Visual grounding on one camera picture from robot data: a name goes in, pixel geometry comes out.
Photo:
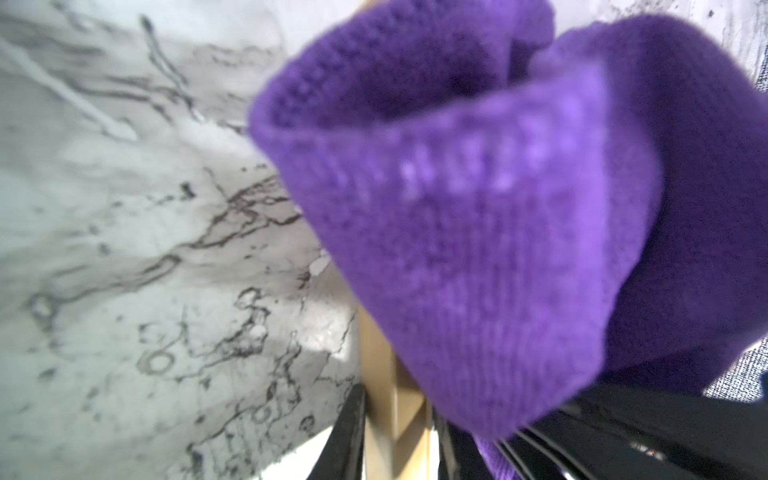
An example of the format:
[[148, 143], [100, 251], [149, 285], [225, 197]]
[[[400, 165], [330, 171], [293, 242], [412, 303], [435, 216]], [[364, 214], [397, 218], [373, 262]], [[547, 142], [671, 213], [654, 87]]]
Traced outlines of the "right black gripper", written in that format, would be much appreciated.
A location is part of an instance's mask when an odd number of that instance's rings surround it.
[[497, 448], [524, 479], [764, 479], [767, 403], [598, 384]]

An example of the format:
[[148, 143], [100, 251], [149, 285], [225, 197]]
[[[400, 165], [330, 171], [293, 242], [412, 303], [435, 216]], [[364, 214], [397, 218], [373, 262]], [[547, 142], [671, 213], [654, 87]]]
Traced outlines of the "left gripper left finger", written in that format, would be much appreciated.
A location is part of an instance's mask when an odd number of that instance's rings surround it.
[[361, 480], [366, 424], [366, 391], [352, 387], [308, 480]]

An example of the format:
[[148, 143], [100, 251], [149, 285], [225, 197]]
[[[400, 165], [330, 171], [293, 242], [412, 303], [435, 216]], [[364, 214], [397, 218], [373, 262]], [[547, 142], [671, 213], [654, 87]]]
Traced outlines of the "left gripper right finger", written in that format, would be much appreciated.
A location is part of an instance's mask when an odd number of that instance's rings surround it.
[[433, 422], [439, 444], [439, 480], [493, 479], [471, 435], [448, 422], [436, 409]]

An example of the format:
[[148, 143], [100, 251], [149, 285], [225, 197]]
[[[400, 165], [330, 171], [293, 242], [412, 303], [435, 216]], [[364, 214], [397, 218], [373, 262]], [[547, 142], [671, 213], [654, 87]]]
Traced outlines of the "light wooden picture frame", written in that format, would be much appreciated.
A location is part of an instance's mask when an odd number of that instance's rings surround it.
[[361, 378], [367, 394], [368, 479], [435, 479], [439, 445], [432, 406], [364, 307], [358, 309]]

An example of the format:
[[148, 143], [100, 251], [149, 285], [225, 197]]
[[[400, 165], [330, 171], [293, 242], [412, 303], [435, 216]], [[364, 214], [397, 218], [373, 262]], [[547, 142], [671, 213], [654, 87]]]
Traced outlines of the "purple cloth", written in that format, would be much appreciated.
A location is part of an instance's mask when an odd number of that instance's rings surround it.
[[387, 1], [249, 131], [494, 479], [496, 440], [594, 381], [698, 394], [767, 331], [767, 96], [684, 21]]

